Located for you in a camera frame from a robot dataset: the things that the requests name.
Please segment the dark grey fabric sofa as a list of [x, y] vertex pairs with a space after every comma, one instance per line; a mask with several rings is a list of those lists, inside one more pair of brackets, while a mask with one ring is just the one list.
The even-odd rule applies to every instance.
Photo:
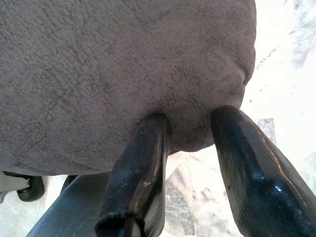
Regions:
[[255, 0], [0, 0], [0, 170], [111, 170], [162, 113], [171, 152], [213, 145], [255, 65]]

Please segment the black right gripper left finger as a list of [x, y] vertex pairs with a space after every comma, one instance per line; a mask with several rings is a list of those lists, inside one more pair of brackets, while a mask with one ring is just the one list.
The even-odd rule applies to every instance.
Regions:
[[165, 223], [165, 171], [171, 124], [162, 114], [137, 127], [111, 172], [97, 237], [159, 237]]

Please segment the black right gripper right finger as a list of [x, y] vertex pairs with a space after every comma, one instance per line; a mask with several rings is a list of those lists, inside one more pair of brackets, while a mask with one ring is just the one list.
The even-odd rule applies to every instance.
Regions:
[[316, 196], [286, 156], [244, 112], [210, 115], [220, 171], [244, 237], [316, 237]]

